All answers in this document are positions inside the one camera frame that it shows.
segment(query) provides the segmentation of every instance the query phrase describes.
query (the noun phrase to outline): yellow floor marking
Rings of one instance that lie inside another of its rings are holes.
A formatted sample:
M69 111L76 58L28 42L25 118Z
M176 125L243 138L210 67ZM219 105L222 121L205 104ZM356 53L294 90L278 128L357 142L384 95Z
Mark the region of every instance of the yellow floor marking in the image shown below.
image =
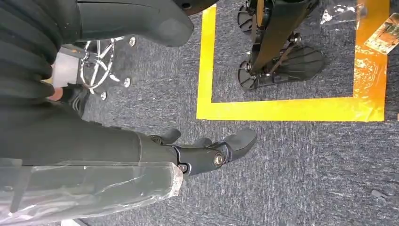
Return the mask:
M356 32L353 96L276 101L211 102L216 5L205 10L202 15L197 119L383 121L387 56L366 47L364 42L389 17L390 3L389 0L358 0L358 3L366 5L368 15L361 20Z

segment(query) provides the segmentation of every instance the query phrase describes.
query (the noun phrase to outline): metal bolt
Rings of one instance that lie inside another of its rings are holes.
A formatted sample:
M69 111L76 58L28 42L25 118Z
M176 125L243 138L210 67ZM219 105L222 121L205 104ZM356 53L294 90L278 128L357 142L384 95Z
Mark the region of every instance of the metal bolt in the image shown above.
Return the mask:
M247 63L246 68L247 68L247 72L249 72L252 69L252 65L250 63Z
M128 88L131 83L132 83L132 80L130 78L125 78L125 81L123 82L123 86L125 88Z
M129 45L131 47L133 47L133 46L135 46L135 44L136 44L136 38L135 37L131 37L130 40L129 40Z
M179 165L178 168L183 173L187 172L187 166L186 165Z
M102 100L105 100L107 98L107 92L102 92L100 97Z
M214 162L215 166L220 167L224 163L224 157L222 156L222 154L216 154L213 162Z

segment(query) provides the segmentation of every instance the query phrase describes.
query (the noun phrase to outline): clear plastic sheet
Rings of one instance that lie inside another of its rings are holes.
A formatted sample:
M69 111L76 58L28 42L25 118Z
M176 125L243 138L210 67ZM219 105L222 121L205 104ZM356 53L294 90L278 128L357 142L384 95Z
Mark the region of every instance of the clear plastic sheet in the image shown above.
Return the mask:
M360 19L367 17L367 7L353 0L327 0L320 20L321 26L333 27L337 24L352 23L354 29L359 28Z
M0 160L0 225L98 217L142 207L178 195L183 181L171 162L21 163Z

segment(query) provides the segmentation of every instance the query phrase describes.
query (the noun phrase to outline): black robotic leg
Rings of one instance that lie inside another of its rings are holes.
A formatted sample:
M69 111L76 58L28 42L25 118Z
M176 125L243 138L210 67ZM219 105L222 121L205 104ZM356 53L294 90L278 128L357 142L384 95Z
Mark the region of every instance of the black robotic leg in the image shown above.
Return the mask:
M318 0L248 0L239 10L241 30L251 35L250 57L238 81L245 89L311 79L324 65L320 51L300 44L294 33Z

